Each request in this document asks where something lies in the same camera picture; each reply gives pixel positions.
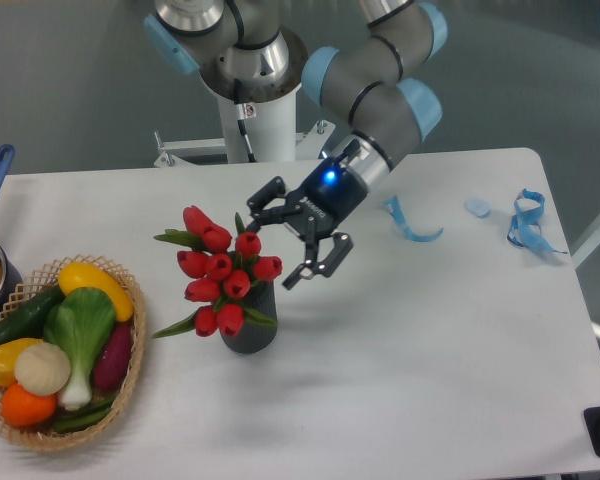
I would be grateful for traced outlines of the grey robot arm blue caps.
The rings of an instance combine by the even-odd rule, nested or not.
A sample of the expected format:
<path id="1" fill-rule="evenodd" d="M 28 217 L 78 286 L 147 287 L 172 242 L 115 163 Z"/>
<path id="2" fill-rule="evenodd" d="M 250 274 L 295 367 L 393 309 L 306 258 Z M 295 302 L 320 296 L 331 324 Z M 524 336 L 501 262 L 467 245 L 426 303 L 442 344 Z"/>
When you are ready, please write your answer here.
<path id="1" fill-rule="evenodd" d="M 423 1 L 360 8 L 369 36 L 350 52 L 308 52 L 276 1 L 158 1 L 144 21 L 164 61 L 198 73 L 216 96 L 230 162 L 294 158 L 298 90 L 350 127 L 296 189 L 275 178 L 248 201 L 252 230 L 283 224 L 305 246 L 286 288 L 334 273 L 353 246 L 339 225 L 442 116 L 435 93 L 412 76 L 446 42 L 440 10 Z"/>

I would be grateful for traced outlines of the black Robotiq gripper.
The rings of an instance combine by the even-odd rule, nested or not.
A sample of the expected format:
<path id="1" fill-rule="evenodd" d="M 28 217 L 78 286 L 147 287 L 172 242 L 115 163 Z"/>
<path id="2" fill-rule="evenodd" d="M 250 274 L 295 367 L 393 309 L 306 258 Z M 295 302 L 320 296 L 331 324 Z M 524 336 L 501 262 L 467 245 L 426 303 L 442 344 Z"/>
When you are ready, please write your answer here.
<path id="1" fill-rule="evenodd" d="M 368 188 L 346 161 L 344 155 L 328 157 L 288 194 L 284 180 L 276 176 L 247 200 L 252 218 L 247 232 L 257 233 L 263 226 L 286 223 L 304 241 L 304 261 L 282 282 L 287 290 L 316 275 L 330 278 L 353 249 L 348 234 L 334 231 L 365 199 Z M 315 235 L 308 234 L 310 217 L 314 218 Z M 319 240 L 330 235 L 333 247 L 319 260 Z"/>

